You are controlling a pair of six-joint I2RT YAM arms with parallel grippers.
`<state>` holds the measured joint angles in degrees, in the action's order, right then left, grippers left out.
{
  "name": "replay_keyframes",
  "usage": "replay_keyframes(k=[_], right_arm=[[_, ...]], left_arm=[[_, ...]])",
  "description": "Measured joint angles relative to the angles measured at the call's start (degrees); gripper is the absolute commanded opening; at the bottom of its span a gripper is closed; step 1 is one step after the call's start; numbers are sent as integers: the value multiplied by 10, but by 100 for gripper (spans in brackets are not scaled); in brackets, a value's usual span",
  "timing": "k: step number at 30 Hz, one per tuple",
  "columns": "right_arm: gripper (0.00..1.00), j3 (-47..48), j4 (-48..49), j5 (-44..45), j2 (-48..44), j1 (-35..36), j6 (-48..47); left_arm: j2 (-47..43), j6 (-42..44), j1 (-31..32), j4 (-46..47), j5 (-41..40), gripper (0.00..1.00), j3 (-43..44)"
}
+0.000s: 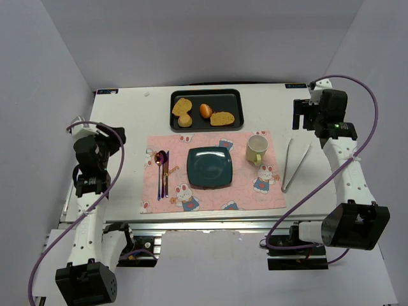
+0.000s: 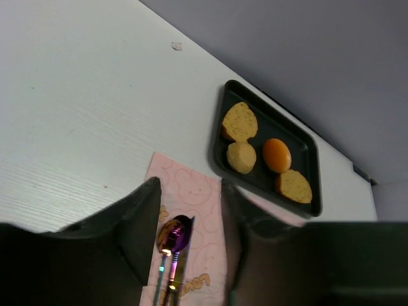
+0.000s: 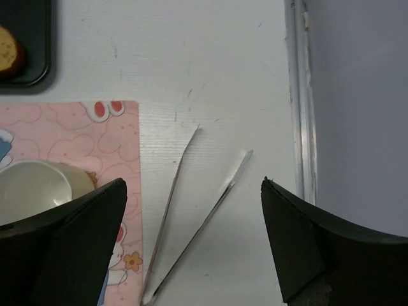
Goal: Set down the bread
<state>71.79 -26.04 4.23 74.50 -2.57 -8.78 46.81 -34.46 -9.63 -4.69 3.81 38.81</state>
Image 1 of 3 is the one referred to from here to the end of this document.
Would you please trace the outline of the glossy orange bread bun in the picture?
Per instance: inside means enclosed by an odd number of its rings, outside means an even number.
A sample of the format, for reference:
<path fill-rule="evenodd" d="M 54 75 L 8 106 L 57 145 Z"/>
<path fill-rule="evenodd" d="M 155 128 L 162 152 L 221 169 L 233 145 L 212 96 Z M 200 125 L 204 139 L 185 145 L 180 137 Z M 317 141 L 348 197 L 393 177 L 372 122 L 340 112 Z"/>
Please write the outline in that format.
<path fill-rule="evenodd" d="M 212 109 L 209 107 L 207 104 L 201 104 L 200 105 L 200 114 L 204 119 L 209 119 L 212 116 Z"/>

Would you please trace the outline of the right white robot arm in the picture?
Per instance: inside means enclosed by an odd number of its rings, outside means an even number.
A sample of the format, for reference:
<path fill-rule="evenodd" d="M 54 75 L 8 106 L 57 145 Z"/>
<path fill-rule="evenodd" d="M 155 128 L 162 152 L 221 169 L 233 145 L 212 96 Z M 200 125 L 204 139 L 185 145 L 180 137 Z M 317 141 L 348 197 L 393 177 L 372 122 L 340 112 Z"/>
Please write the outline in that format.
<path fill-rule="evenodd" d="M 293 129 L 314 131 L 334 174 L 337 206 L 321 222 L 300 222 L 302 242 L 327 247 L 371 250 L 390 219 L 387 207 L 379 206 L 370 192 L 357 157 L 357 133 L 345 122 L 347 94 L 325 89 L 317 102 L 293 103 Z"/>

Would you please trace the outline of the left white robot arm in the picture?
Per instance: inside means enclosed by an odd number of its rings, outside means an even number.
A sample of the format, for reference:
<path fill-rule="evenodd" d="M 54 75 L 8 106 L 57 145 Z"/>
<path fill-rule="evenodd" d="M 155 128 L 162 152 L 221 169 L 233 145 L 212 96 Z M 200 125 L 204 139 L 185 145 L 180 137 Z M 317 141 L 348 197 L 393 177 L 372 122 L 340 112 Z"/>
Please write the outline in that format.
<path fill-rule="evenodd" d="M 128 244 L 125 225 L 105 225 L 105 211 L 113 179 L 108 161 L 123 149 L 123 127 L 89 123 L 70 128 L 78 162 L 73 170 L 79 222 L 66 267 L 55 282 L 67 305 L 104 305 L 117 297 L 115 268 Z"/>

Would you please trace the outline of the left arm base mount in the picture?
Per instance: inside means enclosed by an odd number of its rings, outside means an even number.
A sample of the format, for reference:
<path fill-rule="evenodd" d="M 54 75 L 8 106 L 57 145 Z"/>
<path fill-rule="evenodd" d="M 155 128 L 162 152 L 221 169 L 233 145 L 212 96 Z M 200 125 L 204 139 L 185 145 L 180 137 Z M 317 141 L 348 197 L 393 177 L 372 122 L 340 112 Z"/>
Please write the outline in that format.
<path fill-rule="evenodd" d="M 114 232 L 122 233 L 126 239 L 117 267 L 155 267 L 157 256 L 154 254 L 154 236 L 135 235 L 128 223 L 115 222 L 103 229 L 103 241 L 113 238 Z"/>

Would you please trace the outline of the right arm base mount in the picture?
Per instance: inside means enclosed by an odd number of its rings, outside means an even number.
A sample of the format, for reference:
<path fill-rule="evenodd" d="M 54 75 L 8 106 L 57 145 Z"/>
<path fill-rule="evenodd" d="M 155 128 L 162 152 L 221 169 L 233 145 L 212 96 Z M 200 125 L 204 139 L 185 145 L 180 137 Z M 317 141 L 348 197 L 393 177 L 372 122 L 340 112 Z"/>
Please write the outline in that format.
<path fill-rule="evenodd" d="M 300 247 L 309 244 L 299 239 L 299 226 L 295 222 L 284 235 L 272 235 L 268 241 L 277 247 Z M 261 239 L 259 246 L 267 250 L 269 271 L 327 270 L 328 261 L 324 246 L 304 249 L 276 250 L 266 245 L 266 238 Z"/>

